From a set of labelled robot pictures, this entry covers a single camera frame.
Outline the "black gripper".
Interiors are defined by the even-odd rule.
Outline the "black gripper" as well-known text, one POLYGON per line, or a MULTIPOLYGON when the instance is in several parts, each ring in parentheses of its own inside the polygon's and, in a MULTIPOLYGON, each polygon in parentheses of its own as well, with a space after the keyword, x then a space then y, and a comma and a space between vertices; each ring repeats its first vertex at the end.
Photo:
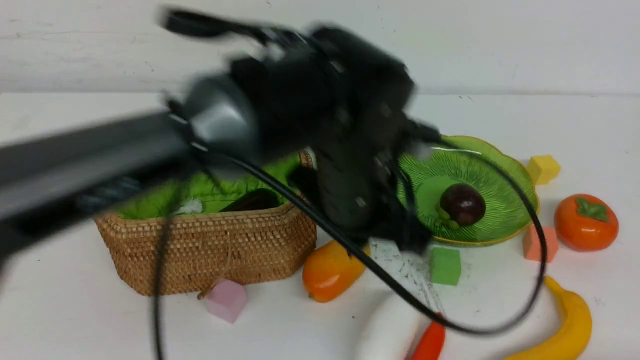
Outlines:
POLYGON ((318 200, 327 218, 355 239, 402 240, 399 158, 409 139, 406 115, 339 116, 313 146, 318 200))

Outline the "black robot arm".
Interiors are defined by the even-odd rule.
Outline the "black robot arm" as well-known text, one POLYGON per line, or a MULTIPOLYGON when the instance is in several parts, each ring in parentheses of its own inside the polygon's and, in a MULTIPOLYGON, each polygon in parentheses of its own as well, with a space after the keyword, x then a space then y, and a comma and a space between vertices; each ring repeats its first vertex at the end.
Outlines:
POLYGON ((229 21, 167 8, 163 27, 193 38, 238 34, 281 57, 234 59, 184 100, 1 148, 1 258, 201 170, 253 174, 361 258, 395 184, 415 84, 393 55, 349 30, 229 21))

